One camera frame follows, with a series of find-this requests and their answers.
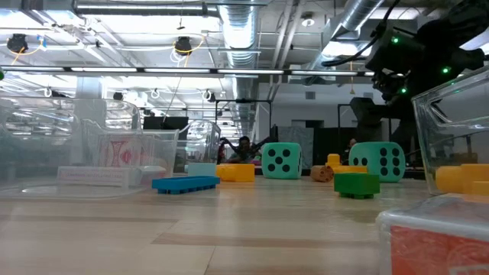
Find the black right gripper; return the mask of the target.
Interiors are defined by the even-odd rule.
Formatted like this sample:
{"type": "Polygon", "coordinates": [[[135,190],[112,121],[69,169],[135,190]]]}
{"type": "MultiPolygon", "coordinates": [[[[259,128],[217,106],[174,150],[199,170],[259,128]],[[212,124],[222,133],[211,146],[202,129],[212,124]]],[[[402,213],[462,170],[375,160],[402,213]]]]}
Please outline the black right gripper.
{"type": "Polygon", "coordinates": [[[411,98],[452,79],[451,70],[413,70],[405,76],[375,72],[373,88],[381,93],[385,105],[375,105],[372,99],[362,97],[350,101],[357,118],[356,141],[383,141],[383,118],[414,119],[411,98]]]}

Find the teal foam die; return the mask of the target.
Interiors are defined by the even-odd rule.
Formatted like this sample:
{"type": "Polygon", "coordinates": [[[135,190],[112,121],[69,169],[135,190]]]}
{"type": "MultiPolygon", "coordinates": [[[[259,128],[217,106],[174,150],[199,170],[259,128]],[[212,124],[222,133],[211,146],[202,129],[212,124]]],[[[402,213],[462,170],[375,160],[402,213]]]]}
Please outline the teal foam die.
{"type": "Polygon", "coordinates": [[[382,183],[398,183],[405,173],[406,158],[395,142],[356,143],[349,151],[350,166],[365,166],[369,174],[378,175],[382,183]]]}
{"type": "Polygon", "coordinates": [[[302,175],[302,148],[298,143],[274,142],[262,148],[262,173],[266,178],[297,180],[302,175]]]}

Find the yellow toy building block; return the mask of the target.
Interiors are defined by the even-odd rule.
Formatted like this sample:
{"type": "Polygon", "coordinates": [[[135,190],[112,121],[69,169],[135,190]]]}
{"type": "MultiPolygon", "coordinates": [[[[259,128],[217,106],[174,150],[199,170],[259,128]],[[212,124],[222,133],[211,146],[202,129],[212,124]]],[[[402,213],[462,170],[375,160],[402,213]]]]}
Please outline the yellow toy building block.
{"type": "Polygon", "coordinates": [[[337,173],[368,173],[368,168],[365,166],[337,166],[333,167],[334,174],[337,173]]]}
{"type": "Polygon", "coordinates": [[[254,164],[227,163],[216,167],[216,176],[225,182],[249,183],[255,180],[254,164]]]}

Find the brown wooden cylinder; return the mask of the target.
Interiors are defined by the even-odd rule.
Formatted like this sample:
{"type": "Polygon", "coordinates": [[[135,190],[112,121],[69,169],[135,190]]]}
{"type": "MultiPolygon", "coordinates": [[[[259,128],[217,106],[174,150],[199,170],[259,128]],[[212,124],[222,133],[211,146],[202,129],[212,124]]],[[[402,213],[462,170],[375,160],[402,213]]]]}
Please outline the brown wooden cylinder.
{"type": "Polygon", "coordinates": [[[334,170],[330,166],[313,166],[310,177],[316,182],[329,183],[334,180],[334,170]]]}

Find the large yellow building block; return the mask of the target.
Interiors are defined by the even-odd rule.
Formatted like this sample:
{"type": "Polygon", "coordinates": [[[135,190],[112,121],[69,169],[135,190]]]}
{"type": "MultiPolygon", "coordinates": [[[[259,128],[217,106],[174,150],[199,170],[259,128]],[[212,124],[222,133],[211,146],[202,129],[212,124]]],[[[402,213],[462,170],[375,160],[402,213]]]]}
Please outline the large yellow building block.
{"type": "Polygon", "coordinates": [[[464,194],[489,196],[489,164],[462,164],[464,194]]]}

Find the red and white card deck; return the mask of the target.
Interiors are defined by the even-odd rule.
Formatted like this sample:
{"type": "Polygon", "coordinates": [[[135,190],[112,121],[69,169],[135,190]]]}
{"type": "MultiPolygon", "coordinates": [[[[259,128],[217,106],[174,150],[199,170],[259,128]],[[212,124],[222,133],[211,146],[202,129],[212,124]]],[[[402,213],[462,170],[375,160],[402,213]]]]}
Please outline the red and white card deck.
{"type": "Polygon", "coordinates": [[[100,167],[142,167],[155,163],[154,142],[139,134],[100,135],[96,153],[95,164],[100,167]]]}

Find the pink playing card deck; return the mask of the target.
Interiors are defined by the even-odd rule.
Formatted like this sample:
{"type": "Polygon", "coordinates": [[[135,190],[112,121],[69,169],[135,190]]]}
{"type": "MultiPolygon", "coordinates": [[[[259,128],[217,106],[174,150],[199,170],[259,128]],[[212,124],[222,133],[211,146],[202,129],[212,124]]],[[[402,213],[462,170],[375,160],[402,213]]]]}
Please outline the pink playing card deck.
{"type": "Polygon", "coordinates": [[[131,168],[120,167],[58,167],[57,183],[128,188],[133,172],[131,168]]]}

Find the person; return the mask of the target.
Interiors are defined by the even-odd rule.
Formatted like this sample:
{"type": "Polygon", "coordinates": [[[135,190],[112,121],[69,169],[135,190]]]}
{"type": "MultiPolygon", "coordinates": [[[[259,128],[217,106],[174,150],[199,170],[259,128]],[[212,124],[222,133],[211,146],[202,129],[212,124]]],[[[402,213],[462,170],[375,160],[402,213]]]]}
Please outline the person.
{"type": "Polygon", "coordinates": [[[248,136],[242,136],[238,140],[238,145],[235,146],[232,142],[226,137],[220,138],[220,145],[218,151],[218,160],[217,164],[222,163],[251,163],[253,159],[256,157],[261,157],[260,149],[265,144],[275,142],[272,137],[266,137],[264,140],[260,141],[258,144],[251,143],[251,140],[248,136]],[[226,159],[225,158],[225,145],[228,145],[233,154],[226,159]]]}
{"type": "Polygon", "coordinates": [[[348,145],[342,154],[342,164],[343,165],[348,165],[348,158],[349,158],[350,151],[356,145],[356,143],[357,143],[357,141],[355,138],[352,138],[348,142],[348,145]]]}

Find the bright ceiling light panel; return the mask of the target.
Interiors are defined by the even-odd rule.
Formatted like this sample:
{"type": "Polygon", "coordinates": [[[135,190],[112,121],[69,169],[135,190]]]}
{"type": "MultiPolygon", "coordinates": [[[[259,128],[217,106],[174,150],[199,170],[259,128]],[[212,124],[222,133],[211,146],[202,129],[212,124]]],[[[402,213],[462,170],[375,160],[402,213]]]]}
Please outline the bright ceiling light panel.
{"type": "Polygon", "coordinates": [[[333,58],[339,56],[353,56],[357,52],[363,50],[361,57],[367,57],[371,53],[371,49],[374,44],[370,42],[355,42],[355,41],[330,41],[321,50],[321,56],[326,58],[333,58]]]}

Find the small dark green brick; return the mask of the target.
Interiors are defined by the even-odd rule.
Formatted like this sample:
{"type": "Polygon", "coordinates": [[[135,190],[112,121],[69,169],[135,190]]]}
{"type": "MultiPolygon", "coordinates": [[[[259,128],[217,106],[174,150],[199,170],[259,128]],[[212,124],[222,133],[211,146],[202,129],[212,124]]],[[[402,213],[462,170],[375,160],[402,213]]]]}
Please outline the small dark green brick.
{"type": "Polygon", "coordinates": [[[334,175],[334,191],[343,198],[373,199],[381,192],[379,176],[367,173],[334,175]]]}

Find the orange playing card deck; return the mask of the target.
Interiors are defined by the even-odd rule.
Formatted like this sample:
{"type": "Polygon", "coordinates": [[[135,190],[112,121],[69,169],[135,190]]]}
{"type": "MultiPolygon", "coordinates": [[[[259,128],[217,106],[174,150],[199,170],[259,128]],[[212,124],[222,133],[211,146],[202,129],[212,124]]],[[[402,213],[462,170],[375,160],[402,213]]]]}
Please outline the orange playing card deck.
{"type": "Polygon", "coordinates": [[[489,275],[489,196],[436,196],[376,223],[380,275],[489,275]]]}

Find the pale teal small block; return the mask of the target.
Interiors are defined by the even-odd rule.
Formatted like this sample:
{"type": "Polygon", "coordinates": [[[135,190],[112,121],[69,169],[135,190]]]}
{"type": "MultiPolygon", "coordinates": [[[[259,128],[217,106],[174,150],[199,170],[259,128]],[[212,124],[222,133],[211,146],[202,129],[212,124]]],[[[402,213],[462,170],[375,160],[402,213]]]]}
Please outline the pale teal small block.
{"type": "Polygon", "coordinates": [[[215,163],[189,163],[187,173],[188,176],[215,176],[215,163]]]}

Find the blue flat studded plate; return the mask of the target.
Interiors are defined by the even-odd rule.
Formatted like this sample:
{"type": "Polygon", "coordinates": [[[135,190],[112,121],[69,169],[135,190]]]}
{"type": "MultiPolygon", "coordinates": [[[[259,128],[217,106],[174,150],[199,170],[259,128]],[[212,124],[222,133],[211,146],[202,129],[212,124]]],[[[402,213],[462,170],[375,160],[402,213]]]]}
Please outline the blue flat studded plate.
{"type": "Polygon", "coordinates": [[[217,176],[183,176],[153,180],[151,187],[159,194],[179,195],[214,189],[220,184],[217,176]]]}

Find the black monitor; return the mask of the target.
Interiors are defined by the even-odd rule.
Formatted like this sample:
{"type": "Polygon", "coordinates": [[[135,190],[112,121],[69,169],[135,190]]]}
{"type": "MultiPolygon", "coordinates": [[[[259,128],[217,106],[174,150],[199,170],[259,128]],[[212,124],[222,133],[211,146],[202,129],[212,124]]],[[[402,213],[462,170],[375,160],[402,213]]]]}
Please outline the black monitor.
{"type": "Polygon", "coordinates": [[[145,117],[144,130],[183,130],[189,123],[188,117],[145,117]]]}

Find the narrow clear plastic bin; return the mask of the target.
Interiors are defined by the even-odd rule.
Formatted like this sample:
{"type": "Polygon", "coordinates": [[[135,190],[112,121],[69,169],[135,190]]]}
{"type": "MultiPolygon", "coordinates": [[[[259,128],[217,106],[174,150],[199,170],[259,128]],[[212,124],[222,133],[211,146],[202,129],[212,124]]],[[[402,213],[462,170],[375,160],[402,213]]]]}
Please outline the narrow clear plastic bin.
{"type": "Polygon", "coordinates": [[[0,97],[0,198],[105,199],[148,189],[171,177],[177,130],[143,130],[138,108],[107,99],[0,97]],[[99,167],[103,134],[139,134],[154,142],[152,166],[131,168],[128,188],[57,183],[58,167],[99,167]]]}

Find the narrow silver spiral duct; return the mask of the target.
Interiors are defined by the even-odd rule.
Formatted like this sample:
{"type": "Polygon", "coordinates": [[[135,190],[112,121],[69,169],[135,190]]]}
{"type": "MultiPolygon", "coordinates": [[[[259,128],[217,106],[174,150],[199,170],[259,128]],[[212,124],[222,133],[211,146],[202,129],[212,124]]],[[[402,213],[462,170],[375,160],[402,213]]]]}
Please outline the narrow silver spiral duct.
{"type": "Polygon", "coordinates": [[[359,34],[363,24],[381,6],[384,0],[347,0],[344,11],[333,18],[329,18],[322,29],[321,49],[314,59],[307,65],[308,70],[320,70],[323,67],[339,66],[353,60],[353,57],[343,60],[322,57],[321,50],[325,45],[343,34],[359,34]]]}

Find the ceiling light rail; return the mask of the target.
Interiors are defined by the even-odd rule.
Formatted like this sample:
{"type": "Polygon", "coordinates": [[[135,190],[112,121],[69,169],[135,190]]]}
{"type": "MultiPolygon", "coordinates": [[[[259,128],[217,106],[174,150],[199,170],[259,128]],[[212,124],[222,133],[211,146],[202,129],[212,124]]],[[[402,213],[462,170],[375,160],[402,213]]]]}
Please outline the ceiling light rail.
{"type": "Polygon", "coordinates": [[[61,67],[61,66],[3,66],[5,77],[14,73],[74,75],[74,76],[178,76],[178,77],[223,77],[223,76],[350,76],[372,77],[370,71],[349,70],[240,70],[223,68],[191,67],[61,67]]]}

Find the large silver round duct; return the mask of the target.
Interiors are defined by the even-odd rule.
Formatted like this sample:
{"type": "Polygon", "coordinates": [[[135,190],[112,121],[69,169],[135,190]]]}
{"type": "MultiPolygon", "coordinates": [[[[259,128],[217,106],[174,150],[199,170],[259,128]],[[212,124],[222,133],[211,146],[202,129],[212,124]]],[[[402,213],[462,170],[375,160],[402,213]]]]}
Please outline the large silver round duct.
{"type": "MultiPolygon", "coordinates": [[[[257,27],[259,7],[245,5],[245,0],[236,0],[237,5],[220,5],[222,35],[227,52],[228,68],[252,70],[257,68],[257,27]]],[[[234,99],[256,99],[256,77],[232,77],[234,99]]]]}

